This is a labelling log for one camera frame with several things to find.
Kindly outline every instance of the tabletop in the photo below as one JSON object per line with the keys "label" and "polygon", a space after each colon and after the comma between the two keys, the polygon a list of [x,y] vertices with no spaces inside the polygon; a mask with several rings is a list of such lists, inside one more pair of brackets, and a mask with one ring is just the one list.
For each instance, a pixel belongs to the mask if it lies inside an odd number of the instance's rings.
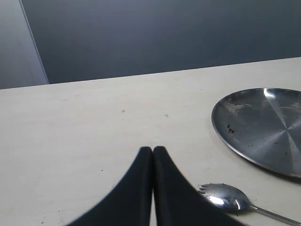
{"label": "tabletop", "polygon": [[[110,192],[141,146],[157,145],[194,187],[236,186],[259,207],[301,221],[299,180],[243,160],[211,124],[224,96],[301,90],[300,72],[301,57],[0,90],[0,225],[66,225]],[[255,212],[232,217],[284,225]]]}

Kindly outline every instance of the stainless steel plate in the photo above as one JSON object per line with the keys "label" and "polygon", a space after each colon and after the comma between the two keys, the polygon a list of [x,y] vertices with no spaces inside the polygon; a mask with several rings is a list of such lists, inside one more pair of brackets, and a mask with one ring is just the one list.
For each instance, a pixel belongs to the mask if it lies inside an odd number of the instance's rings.
{"label": "stainless steel plate", "polygon": [[242,157],[301,178],[301,92],[260,88],[232,93],[215,105],[212,123]]}

